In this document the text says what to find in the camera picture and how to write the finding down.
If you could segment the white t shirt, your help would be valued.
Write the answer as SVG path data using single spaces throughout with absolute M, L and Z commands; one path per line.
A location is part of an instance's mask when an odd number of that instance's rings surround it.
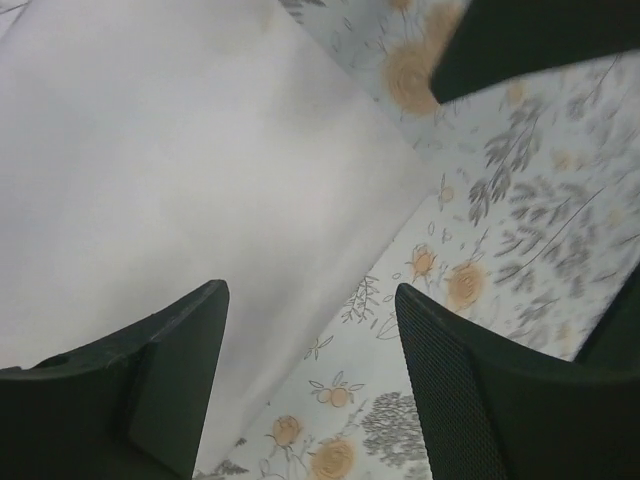
M 224 279 L 206 467 L 427 176 L 275 1 L 32 1 L 1 40 L 1 362 L 31 366 Z

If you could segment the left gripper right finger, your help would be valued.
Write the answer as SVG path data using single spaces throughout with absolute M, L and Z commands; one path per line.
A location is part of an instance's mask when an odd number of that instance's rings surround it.
M 571 361 L 522 346 L 417 289 L 400 338 L 437 479 L 635 479 L 639 286 L 624 285 Z

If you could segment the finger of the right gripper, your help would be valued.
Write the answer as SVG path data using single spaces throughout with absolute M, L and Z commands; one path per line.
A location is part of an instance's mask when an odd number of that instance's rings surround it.
M 469 3 L 430 89 L 448 103 L 525 74 L 639 49 L 637 1 Z

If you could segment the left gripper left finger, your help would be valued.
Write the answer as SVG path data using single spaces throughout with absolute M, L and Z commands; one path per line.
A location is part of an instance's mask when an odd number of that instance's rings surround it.
M 209 281 L 151 316 L 1 372 L 5 479 L 188 479 L 226 324 Z

